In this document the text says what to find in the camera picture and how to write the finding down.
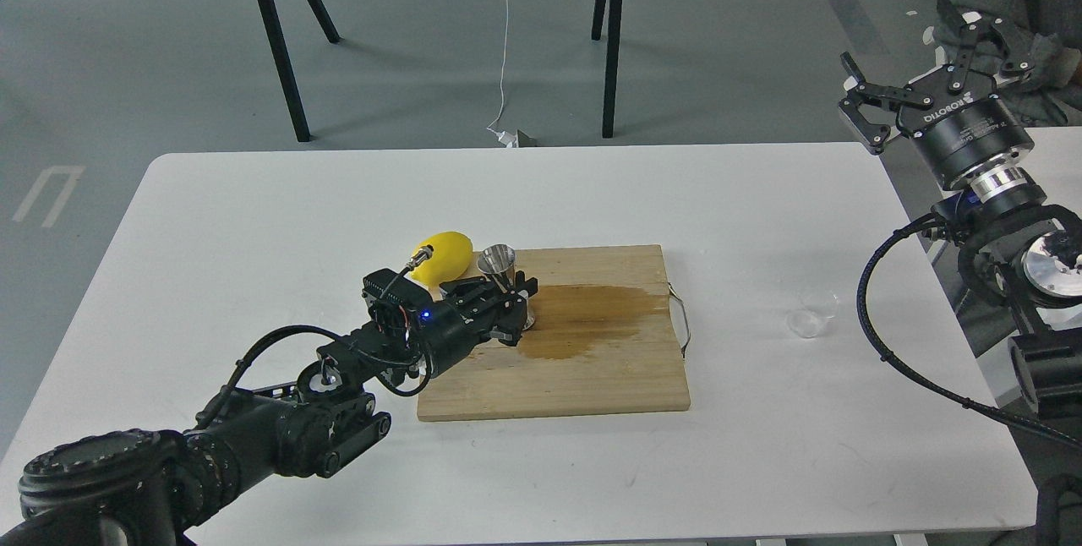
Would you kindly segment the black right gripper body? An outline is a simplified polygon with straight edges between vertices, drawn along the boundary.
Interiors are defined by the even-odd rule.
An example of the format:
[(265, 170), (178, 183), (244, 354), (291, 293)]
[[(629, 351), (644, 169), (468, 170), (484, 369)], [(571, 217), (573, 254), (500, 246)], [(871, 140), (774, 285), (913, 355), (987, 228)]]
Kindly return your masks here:
[(997, 95), (975, 99), (966, 93), (927, 111), (903, 107), (898, 128), (915, 142), (942, 191), (961, 190), (969, 172), (999, 156), (1018, 158), (1035, 146)]

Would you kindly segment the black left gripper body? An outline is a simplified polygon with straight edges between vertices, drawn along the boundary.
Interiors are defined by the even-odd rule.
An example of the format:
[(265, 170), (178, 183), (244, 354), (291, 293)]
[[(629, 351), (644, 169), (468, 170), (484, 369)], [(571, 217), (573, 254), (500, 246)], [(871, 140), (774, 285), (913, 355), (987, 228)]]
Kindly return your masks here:
[(480, 343), (494, 341), (490, 337), (490, 330), (497, 319), (499, 295), (498, 287), (491, 284), (491, 299), (481, 303), (448, 303), (441, 299), (422, 308), (418, 314), (418, 333), (428, 350), (426, 363), (430, 377), (436, 378), (447, 372)]

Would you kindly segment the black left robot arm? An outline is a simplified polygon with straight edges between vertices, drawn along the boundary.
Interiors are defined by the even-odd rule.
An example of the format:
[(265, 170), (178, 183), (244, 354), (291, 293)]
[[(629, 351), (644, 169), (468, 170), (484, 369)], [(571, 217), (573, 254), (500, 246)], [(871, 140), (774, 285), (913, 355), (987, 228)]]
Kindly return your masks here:
[(514, 347), (530, 327), (533, 277), (510, 266), (446, 281), (433, 299), (408, 272), (434, 256), (422, 247), (406, 268), (364, 277), (369, 322), (351, 333), (263, 335), (193, 429), (94, 435), (28, 461), (24, 520), (4, 545), (187, 545), (192, 527), (273, 474), (335, 476), (390, 434), (368, 381), (415, 396), (480, 343)]

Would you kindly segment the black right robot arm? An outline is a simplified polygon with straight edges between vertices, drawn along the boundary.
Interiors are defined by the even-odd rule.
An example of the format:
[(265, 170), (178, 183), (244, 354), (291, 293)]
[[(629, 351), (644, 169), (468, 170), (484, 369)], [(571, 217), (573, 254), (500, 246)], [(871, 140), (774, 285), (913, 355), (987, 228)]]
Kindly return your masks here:
[[(950, 0), (937, 11), (959, 38), (950, 58), (903, 86), (866, 79), (849, 53), (849, 78), (839, 114), (855, 137), (880, 156), (898, 133), (911, 139), (946, 197), (926, 215), (893, 231), (874, 250), (855, 288), (855, 311), (866, 338), (885, 363), (952, 402), (1079, 452), (1079, 440), (1048, 426), (1079, 416), (1079, 328), (1055, 330), (1040, 308), (1079, 306), (1079, 218), (1050, 204), (1020, 165), (1033, 139), (1001, 98), (1002, 88), (1033, 72), (1021, 34), (1004, 19), (962, 14)], [(1011, 311), (1018, 335), (1008, 352), (1022, 399), (1033, 418), (975, 402), (920, 375), (878, 335), (868, 311), (868, 287), (882, 259), (912, 235), (942, 239), (958, 249), (963, 283), (989, 306)]]

